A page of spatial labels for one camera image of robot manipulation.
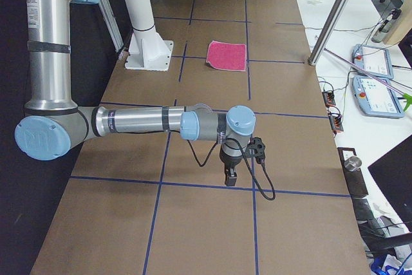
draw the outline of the blue framed device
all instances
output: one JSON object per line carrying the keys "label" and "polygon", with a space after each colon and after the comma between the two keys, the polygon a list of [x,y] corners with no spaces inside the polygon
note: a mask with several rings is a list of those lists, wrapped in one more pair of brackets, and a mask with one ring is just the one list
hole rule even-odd
{"label": "blue framed device", "polygon": [[354,64],[374,76],[393,79],[391,57],[387,49],[356,44],[352,58]]}
{"label": "blue framed device", "polygon": [[[390,84],[389,79],[382,78]],[[360,109],[366,116],[400,119],[404,111],[393,90],[364,75],[356,75],[352,80],[353,94]]]}

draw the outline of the label sticker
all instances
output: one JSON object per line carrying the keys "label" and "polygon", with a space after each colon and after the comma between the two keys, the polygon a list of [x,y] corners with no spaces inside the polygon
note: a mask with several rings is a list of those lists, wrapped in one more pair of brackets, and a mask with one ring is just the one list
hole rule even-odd
{"label": "label sticker", "polygon": [[39,0],[27,0],[27,23],[29,28],[40,28]]}

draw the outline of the white desk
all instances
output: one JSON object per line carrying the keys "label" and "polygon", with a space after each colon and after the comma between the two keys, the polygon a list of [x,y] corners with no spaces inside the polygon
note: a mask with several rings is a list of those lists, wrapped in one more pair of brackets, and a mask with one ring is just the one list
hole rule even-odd
{"label": "white desk", "polygon": [[[320,30],[307,28],[322,28],[328,17],[335,0],[297,0],[302,16],[306,37],[311,48],[314,47]],[[376,11],[371,0],[349,0],[344,12],[335,27],[336,30],[360,30],[369,28],[378,23],[379,13]],[[351,51],[356,44],[362,43],[369,30],[359,32],[337,32],[334,31],[327,44],[327,49],[338,55],[351,60]],[[367,42],[372,46],[385,46],[375,44],[370,40]],[[392,64],[398,66],[409,66],[398,46],[389,48]],[[346,84],[347,74],[350,66],[324,53],[316,65],[319,77],[330,82],[334,88],[342,88]],[[394,68],[394,80],[412,86],[412,71]],[[394,84],[402,91],[407,91],[401,86]],[[372,179],[368,166],[382,155],[393,149],[397,144],[412,134],[412,108],[406,112],[402,119],[384,119],[376,117],[366,117],[360,111],[350,85],[347,87],[346,99],[343,91],[335,92],[335,101],[338,108],[343,112],[343,133],[338,133],[335,138],[337,147],[353,147],[356,149],[358,157],[362,160],[362,172],[366,186],[369,191],[368,202],[371,205],[375,217],[383,214],[391,217],[396,222],[401,222],[393,208],[390,206],[375,181]]]}

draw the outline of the folded cloth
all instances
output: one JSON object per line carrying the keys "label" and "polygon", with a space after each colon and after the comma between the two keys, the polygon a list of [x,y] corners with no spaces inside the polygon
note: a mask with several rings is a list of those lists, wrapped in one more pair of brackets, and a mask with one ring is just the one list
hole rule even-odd
{"label": "folded cloth", "polygon": [[212,41],[206,62],[218,70],[246,71],[246,44]]}

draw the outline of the green object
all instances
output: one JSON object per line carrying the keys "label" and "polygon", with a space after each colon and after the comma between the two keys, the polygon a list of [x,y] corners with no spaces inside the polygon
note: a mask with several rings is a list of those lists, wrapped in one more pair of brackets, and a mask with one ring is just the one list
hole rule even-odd
{"label": "green object", "polygon": [[407,93],[404,93],[402,95],[402,97],[404,97],[406,99],[406,105],[404,108],[404,111],[406,111],[408,109],[408,107],[412,104],[412,96],[408,95]]}

